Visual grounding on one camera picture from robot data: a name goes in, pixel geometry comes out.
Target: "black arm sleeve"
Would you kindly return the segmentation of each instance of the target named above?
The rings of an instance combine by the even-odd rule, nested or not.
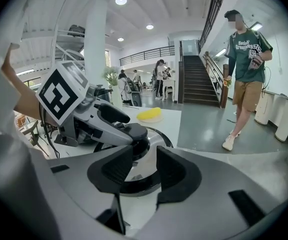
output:
[[[236,64],[236,59],[229,57],[228,58],[228,75],[229,76],[233,75],[235,64]]]

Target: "black cap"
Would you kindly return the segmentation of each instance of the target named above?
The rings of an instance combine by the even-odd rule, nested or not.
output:
[[[224,18],[227,18],[227,19],[228,19],[230,16],[236,15],[236,14],[241,15],[240,12],[237,11],[237,10],[228,10],[228,11],[224,14]]]

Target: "potted plant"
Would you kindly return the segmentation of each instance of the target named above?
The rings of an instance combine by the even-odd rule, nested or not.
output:
[[[112,86],[112,101],[113,105],[119,109],[122,109],[122,97],[120,94],[120,90],[118,87],[118,75],[119,69],[117,67],[105,67],[102,77],[108,81],[108,83]]]

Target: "woman with ponytail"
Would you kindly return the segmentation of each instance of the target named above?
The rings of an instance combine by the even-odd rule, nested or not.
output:
[[[160,59],[155,65],[155,75],[156,75],[156,100],[161,100],[163,98],[163,71],[164,71],[164,60]]]

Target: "green plant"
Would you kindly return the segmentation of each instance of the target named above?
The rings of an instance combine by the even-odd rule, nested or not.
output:
[[[104,72],[102,74],[102,77],[108,81],[108,83],[111,86],[117,86],[118,85],[118,74],[119,69],[115,66],[112,67],[105,67]]]

